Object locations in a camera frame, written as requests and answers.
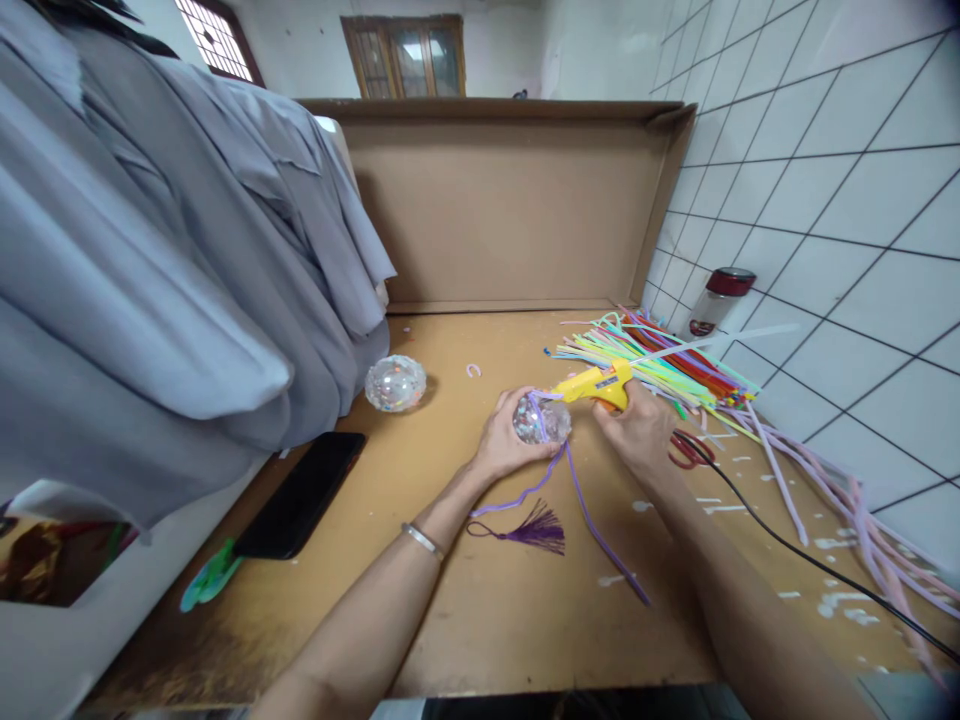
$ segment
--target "smartphone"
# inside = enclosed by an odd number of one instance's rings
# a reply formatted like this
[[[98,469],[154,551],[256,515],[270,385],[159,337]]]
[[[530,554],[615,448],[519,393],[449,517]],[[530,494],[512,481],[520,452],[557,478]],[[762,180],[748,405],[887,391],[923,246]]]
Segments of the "smartphone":
[[[324,433],[300,458],[234,546],[243,557],[289,560],[307,544],[367,438]]]

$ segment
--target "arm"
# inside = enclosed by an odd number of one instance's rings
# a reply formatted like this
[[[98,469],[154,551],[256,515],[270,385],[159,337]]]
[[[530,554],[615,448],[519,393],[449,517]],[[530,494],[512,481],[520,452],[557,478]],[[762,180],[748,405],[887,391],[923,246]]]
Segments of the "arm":
[[[642,386],[594,416],[653,501],[689,568],[724,675],[750,716],[868,720],[855,688],[690,494],[668,456],[672,414]]]
[[[480,447],[413,526],[448,551],[467,513],[497,480],[560,446],[525,445],[513,413],[525,387],[502,393]],[[401,533],[320,622],[307,644],[257,702],[253,718],[367,718],[400,669],[440,574],[440,562]]]

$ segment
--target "hanging clothes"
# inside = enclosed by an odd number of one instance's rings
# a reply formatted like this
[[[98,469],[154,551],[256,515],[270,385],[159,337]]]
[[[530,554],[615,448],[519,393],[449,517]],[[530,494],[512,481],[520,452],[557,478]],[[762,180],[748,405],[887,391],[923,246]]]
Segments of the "hanging clothes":
[[[388,350],[393,268],[322,136],[291,129],[291,178],[245,116],[198,120],[156,64],[176,61],[25,3],[0,3],[0,40],[4,481],[149,527],[331,429]]]

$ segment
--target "wooden window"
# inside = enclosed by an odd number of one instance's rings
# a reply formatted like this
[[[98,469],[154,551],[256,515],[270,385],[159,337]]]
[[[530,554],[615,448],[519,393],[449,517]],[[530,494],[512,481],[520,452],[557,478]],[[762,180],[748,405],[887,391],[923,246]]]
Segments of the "wooden window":
[[[219,0],[176,0],[200,55],[215,75],[264,87],[247,38],[229,6]]]
[[[463,19],[459,15],[340,20],[363,97],[466,95]]]

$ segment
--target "glue gun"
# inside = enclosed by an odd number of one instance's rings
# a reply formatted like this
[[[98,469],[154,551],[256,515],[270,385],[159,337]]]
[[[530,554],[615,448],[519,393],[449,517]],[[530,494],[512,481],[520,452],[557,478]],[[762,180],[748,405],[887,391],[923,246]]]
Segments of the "glue gun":
[[[557,385],[552,392],[563,395],[563,402],[571,403],[580,398],[596,398],[607,409],[627,409],[627,391],[624,383],[633,377],[633,369],[626,360],[617,358],[609,368],[592,367]]]

